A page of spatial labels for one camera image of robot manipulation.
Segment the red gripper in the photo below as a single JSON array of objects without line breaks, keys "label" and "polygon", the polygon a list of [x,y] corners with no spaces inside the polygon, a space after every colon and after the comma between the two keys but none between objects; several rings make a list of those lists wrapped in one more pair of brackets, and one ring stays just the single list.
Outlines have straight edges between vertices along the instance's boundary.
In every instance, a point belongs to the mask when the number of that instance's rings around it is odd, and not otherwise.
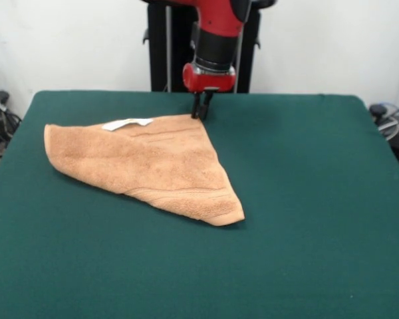
[{"label": "red gripper", "polygon": [[[195,92],[191,117],[205,120],[214,91],[227,92],[231,90],[235,84],[236,73],[232,66],[227,72],[209,72],[195,63],[187,63],[184,65],[182,78],[188,91]],[[202,104],[200,92],[204,92]]]}]

